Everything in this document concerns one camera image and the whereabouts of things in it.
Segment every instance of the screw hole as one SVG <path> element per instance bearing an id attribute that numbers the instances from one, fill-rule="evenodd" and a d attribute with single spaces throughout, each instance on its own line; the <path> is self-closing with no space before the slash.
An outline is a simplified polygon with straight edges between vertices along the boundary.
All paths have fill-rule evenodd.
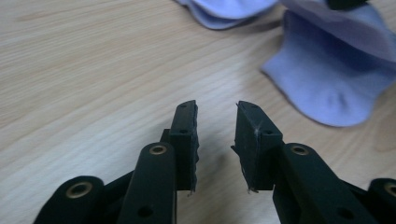
<path id="1" fill-rule="evenodd" d="M 152 211 L 150 206 L 143 206 L 137 211 L 137 214 L 140 217 L 150 217 L 153 213 L 154 212 Z"/>
<path id="2" fill-rule="evenodd" d="M 70 199 L 80 198 L 88 194 L 91 191 L 91 189 L 92 189 L 92 184 L 90 182 L 87 181 L 79 182 L 67 190 L 66 196 Z"/>
<path id="3" fill-rule="evenodd" d="M 346 209 L 343 207 L 339 207 L 337 209 L 337 213 L 338 213 L 338 216 L 343 217 L 345 219 L 353 219 L 354 218 L 353 213 L 349 209 Z"/>
<path id="4" fill-rule="evenodd" d="M 385 185 L 385 190 L 392 195 L 393 197 L 396 197 L 396 184 L 393 183 L 387 183 Z"/>
<path id="5" fill-rule="evenodd" d="M 292 147 L 291 151 L 301 156 L 306 156 L 309 154 L 309 151 L 303 147 Z"/>
<path id="6" fill-rule="evenodd" d="M 149 150 L 149 153 L 152 155 L 161 155 L 166 152 L 166 147 L 163 146 L 155 146 Z"/>

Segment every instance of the wooden table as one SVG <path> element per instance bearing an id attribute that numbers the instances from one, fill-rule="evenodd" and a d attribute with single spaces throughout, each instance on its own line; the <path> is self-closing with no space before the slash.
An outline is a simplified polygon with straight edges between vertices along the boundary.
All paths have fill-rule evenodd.
<path id="1" fill-rule="evenodd" d="M 394 0 L 372 1 L 396 31 Z M 272 192 L 247 191 L 233 144 L 239 100 L 263 108 L 285 142 L 314 148 L 346 181 L 396 177 L 396 86 L 361 125 L 299 113 L 259 67 L 282 41 L 279 6 L 248 26 L 211 31 L 164 1 L 0 2 L 0 222 L 32 223 L 64 181 L 108 183 L 196 100 L 197 191 L 178 223 L 278 223 Z"/>

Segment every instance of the wooden surface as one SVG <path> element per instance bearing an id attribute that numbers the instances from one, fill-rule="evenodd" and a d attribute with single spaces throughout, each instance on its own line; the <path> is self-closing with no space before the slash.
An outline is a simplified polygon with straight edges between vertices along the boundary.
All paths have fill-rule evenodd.
<path id="1" fill-rule="evenodd" d="M 396 31 L 394 0 L 372 3 Z M 32 223 L 64 181 L 108 183 L 135 167 L 178 104 L 199 106 L 197 191 L 178 223 L 278 223 L 272 192 L 247 192 L 233 144 L 239 100 L 260 105 L 285 142 L 314 148 L 346 181 L 396 177 L 396 86 L 362 125 L 306 118 L 259 67 L 282 41 L 283 7 L 210 31 L 170 0 L 0 2 L 0 223 Z"/>

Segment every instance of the light wood tabletop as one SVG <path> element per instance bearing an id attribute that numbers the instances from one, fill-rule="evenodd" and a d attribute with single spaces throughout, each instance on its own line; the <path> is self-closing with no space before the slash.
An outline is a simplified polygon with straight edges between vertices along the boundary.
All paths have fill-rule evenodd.
<path id="1" fill-rule="evenodd" d="M 393 32 L 394 0 L 371 1 Z M 277 6 L 211 31 L 171 0 L 0 2 L 0 223 L 32 223 L 66 180 L 105 184 L 196 100 L 196 192 L 178 223 L 279 223 L 272 191 L 248 193 L 233 145 L 239 100 L 259 105 L 284 141 L 314 148 L 345 181 L 396 178 L 396 86 L 363 124 L 334 128 L 298 112 L 260 66 L 282 43 Z"/>

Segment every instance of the black object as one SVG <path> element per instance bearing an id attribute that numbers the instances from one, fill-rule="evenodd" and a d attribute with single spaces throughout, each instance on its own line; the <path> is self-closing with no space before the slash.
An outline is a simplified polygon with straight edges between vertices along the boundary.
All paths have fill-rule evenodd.
<path id="1" fill-rule="evenodd" d="M 131 173 L 106 186 L 94 176 L 63 183 L 35 223 L 176 223 L 176 191 L 195 191 L 197 113 L 195 101 L 179 105 L 171 129 L 142 149 Z"/>
<path id="2" fill-rule="evenodd" d="M 327 0 L 327 5 L 332 10 L 348 10 L 365 4 L 367 0 Z"/>
<path id="3" fill-rule="evenodd" d="M 247 185 L 274 188 L 281 223 L 396 222 L 396 180 L 376 179 L 368 191 L 340 180 L 311 147 L 285 145 L 257 105 L 239 102 L 236 120 L 233 149 Z"/>

